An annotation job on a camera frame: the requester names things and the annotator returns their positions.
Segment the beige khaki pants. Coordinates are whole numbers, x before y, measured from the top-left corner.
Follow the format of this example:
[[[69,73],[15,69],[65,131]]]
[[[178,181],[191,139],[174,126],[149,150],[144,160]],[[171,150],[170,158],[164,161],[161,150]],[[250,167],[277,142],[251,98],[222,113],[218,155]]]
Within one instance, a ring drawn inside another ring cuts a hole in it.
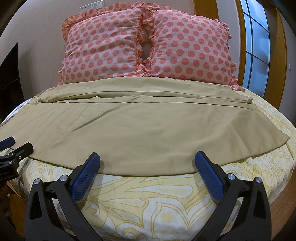
[[[73,169],[99,154],[104,174],[196,172],[198,151],[219,165],[284,145],[251,97],[228,86],[157,77],[64,84],[33,97],[1,124],[1,138],[31,143],[33,159]]]

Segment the yellow patterned bed mattress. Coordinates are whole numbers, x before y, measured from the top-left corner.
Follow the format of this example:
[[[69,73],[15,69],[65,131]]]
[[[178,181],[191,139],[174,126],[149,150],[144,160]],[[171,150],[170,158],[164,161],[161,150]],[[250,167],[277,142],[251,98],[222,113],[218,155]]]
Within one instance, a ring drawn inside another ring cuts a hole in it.
[[[269,201],[285,188],[295,168],[295,127],[277,109],[250,91],[251,97],[288,141],[268,153],[222,165],[226,172],[251,180],[261,177]],[[196,172],[165,176],[118,176],[101,172],[82,203],[91,225],[107,240],[190,240],[214,211],[200,175]],[[28,158],[21,162],[20,177],[14,182],[28,196],[35,178],[56,180],[72,169]]]

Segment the left pink polka-dot pillow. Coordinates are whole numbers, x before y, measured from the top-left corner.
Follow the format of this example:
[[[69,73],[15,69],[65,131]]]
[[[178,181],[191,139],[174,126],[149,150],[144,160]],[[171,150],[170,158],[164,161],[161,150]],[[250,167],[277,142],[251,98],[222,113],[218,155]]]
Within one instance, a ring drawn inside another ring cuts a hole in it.
[[[67,18],[59,85],[113,77],[142,77],[142,2],[116,3]]]

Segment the pink polka-dot pillow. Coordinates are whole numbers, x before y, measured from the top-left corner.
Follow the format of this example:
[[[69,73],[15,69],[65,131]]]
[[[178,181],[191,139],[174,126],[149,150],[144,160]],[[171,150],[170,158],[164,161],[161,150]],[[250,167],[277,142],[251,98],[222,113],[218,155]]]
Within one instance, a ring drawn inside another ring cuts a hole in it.
[[[227,85],[243,91],[235,77],[228,25],[204,16],[145,3],[142,25],[151,42],[142,70],[147,77],[165,77]]]
[[[142,77],[142,2],[116,3],[67,18],[59,85],[113,77]]]

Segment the right pink polka-dot pillow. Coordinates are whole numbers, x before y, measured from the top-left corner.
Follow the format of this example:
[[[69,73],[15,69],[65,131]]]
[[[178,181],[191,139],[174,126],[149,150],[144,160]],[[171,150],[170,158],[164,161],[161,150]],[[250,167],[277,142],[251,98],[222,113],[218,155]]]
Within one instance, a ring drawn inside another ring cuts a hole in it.
[[[142,25],[151,42],[142,70],[147,77],[165,77],[227,85],[243,91],[235,77],[228,25],[204,16],[145,3]]]

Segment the frosted glass window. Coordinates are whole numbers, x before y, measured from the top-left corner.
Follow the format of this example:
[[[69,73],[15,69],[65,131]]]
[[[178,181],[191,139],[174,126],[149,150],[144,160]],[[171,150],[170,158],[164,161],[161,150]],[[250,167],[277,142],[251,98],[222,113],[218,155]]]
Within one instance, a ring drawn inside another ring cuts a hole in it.
[[[270,37],[266,12],[255,0],[240,1],[246,32],[246,64],[243,87],[264,97],[270,63]]]

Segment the white wall socket plate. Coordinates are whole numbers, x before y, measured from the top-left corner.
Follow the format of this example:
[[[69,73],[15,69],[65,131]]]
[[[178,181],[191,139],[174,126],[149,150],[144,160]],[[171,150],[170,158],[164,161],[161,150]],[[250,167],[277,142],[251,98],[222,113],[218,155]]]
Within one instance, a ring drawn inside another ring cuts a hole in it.
[[[104,7],[104,0],[96,1],[90,4],[86,4],[78,8],[78,13],[84,13],[90,9],[101,9]]]

